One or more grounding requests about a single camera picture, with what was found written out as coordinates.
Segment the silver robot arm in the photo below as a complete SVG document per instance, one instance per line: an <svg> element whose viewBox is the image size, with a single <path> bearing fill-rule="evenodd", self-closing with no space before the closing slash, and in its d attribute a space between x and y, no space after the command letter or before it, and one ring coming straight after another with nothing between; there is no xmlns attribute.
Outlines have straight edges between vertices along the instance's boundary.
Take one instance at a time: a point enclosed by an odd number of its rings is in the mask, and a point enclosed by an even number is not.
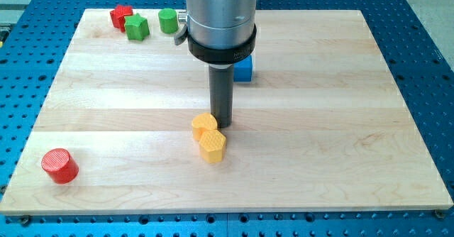
<svg viewBox="0 0 454 237"><path fill-rule="evenodd" d="M185 24L175 45L210 65L232 65L255 48L257 0L186 0Z"/></svg>

